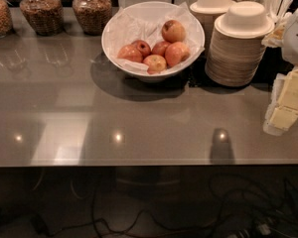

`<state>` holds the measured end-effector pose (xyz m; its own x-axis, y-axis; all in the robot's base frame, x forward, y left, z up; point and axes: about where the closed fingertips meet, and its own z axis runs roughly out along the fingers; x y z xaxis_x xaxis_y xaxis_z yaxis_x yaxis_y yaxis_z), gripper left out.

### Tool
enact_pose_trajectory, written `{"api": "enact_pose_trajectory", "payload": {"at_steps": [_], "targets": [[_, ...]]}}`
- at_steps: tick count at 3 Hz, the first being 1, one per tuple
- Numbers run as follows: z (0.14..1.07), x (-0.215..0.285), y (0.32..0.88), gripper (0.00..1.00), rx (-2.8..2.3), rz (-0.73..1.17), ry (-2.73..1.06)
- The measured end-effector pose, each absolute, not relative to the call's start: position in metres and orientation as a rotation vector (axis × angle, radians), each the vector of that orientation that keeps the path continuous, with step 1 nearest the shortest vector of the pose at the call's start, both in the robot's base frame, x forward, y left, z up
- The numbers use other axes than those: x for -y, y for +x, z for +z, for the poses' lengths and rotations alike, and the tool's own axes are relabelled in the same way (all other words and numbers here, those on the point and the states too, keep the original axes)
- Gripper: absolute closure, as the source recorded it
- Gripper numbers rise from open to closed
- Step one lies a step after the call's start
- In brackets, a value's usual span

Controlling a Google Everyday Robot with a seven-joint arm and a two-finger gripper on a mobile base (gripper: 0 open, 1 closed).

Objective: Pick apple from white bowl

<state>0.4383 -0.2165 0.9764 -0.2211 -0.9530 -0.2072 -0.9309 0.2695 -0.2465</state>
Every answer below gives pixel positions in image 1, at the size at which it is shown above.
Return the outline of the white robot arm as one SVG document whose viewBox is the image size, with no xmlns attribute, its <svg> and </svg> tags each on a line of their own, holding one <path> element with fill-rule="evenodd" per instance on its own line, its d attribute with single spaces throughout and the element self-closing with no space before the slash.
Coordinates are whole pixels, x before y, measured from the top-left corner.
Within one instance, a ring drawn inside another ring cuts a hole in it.
<svg viewBox="0 0 298 238">
<path fill-rule="evenodd" d="M 288 18 L 278 45 L 282 58 L 294 67 L 286 75 L 278 73 L 273 83 L 263 131 L 274 136 L 281 136 L 298 119 L 298 8 Z"/>
</svg>

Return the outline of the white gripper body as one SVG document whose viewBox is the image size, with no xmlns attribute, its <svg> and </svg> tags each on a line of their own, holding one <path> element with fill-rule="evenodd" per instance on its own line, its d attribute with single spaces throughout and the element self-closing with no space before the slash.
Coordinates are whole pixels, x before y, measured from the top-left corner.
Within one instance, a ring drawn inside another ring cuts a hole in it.
<svg viewBox="0 0 298 238">
<path fill-rule="evenodd" d="M 278 73 L 273 82 L 271 102 L 267 107 L 263 131 L 273 136 L 281 136 L 289 129 L 290 115 L 285 107 L 285 95 L 289 76 Z"/>
</svg>

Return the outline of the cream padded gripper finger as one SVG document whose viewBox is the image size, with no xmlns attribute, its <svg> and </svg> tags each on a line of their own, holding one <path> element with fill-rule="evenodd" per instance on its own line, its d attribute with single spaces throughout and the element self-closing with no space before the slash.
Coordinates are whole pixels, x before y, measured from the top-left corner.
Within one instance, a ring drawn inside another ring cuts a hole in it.
<svg viewBox="0 0 298 238">
<path fill-rule="evenodd" d="M 289 81 L 288 81 L 288 86 L 287 86 L 286 95 L 285 95 L 285 107 L 289 111 L 289 115 L 290 115 L 290 122 L 289 122 L 289 129 L 290 129 L 290 127 L 298 119 L 298 65 L 296 65 L 286 75 L 289 76 Z"/>
</svg>

